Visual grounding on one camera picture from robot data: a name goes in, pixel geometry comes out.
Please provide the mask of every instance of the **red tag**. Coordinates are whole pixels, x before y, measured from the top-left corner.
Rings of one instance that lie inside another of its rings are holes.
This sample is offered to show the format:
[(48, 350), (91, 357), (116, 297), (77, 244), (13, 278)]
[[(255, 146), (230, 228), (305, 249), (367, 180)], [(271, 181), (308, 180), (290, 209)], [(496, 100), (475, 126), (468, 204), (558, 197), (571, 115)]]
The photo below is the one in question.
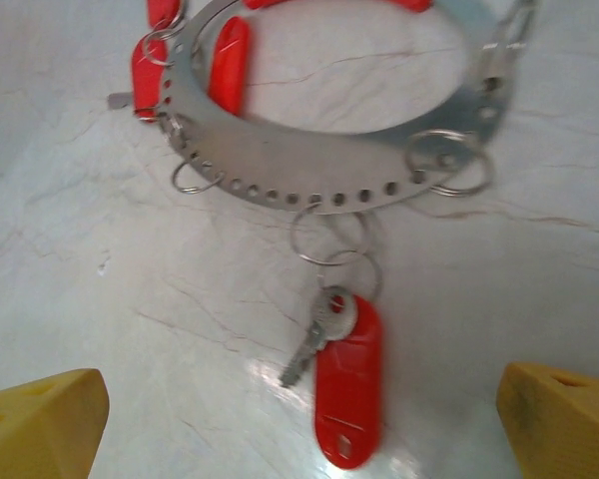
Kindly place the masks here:
[(354, 330), (318, 353), (315, 366), (317, 442), (341, 469), (365, 463), (381, 438), (381, 321), (372, 304), (359, 296), (355, 301)]
[(180, 2), (184, 0), (149, 0), (149, 25), (153, 30), (169, 28), (180, 10)]
[(250, 48), (251, 26), (244, 18), (231, 18), (216, 43), (209, 96), (236, 116), (242, 112), (244, 103)]
[[(135, 114), (145, 120), (154, 120), (155, 107), (160, 102), (160, 81), (164, 67), (156, 65), (142, 52), (142, 42), (133, 51), (131, 58), (131, 77), (133, 79), (133, 103)], [(151, 40), (149, 52), (157, 60), (166, 62), (167, 44), (164, 40)]]
[[(259, 8), (267, 8), (277, 3), (286, 2), (288, 0), (243, 0), (244, 4), (252, 10)], [(421, 13), (432, 7), (433, 0), (388, 0), (402, 7), (407, 8), (415, 13)]]

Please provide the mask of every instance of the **white marble floor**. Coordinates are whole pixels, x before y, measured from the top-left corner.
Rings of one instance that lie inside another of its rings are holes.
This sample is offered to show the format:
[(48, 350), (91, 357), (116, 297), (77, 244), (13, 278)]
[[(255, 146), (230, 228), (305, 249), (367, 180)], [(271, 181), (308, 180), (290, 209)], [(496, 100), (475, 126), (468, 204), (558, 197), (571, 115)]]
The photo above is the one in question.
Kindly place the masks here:
[[(160, 133), (107, 111), (146, 32), (142, 1), (0, 1), (0, 388), (100, 368), (94, 478), (519, 478), (493, 403), (504, 365), (599, 375), (599, 0), (543, 2), (488, 146), (494, 188), (374, 213), (384, 441), (351, 473), (315, 445), (310, 375), (277, 383), (316, 288), (291, 217), (178, 195)], [(250, 114), (316, 130), (417, 116), (465, 62), (438, 11), (364, 0), (278, 6), (258, 41)]]

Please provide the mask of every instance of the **curved metal plate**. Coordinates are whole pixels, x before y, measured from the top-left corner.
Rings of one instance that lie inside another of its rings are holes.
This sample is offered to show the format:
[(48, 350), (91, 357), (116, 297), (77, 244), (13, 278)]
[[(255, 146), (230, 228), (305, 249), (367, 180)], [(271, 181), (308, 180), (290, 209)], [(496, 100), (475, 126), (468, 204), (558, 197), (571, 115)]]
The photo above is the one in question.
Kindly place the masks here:
[[(184, 28), (169, 56), (161, 113), (182, 125), (182, 141), (171, 142), (207, 180), (224, 172), (219, 187), (251, 203), (298, 212), (317, 199), (317, 214), (353, 213), (412, 198), (449, 180), (471, 160), (453, 142), (431, 139), (417, 146), (423, 182), (413, 182), (404, 161), (408, 138), (429, 129), (474, 132), (481, 142), (494, 134), (510, 99), (511, 72), (492, 92), (475, 71), (483, 46), (495, 31), (491, 12), (478, 0), (437, 0), (463, 29), (472, 58), (457, 91), (431, 112), (395, 127), (361, 134), (327, 134), (252, 123), (217, 106), (192, 68), (205, 27), (237, 0), (214, 0)], [(450, 168), (438, 159), (454, 158)]]

